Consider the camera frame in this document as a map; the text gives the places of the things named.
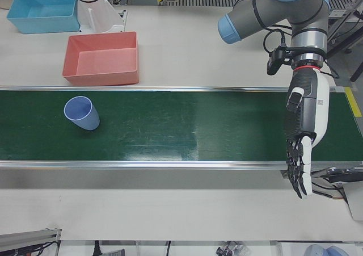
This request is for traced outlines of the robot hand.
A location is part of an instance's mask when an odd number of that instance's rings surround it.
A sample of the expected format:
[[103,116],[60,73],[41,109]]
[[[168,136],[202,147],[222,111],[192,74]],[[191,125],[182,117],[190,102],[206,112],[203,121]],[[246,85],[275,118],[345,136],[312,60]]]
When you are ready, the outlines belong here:
[[285,104],[286,163],[293,190],[301,199],[312,195],[311,156],[328,125],[330,86],[317,68],[293,71]]

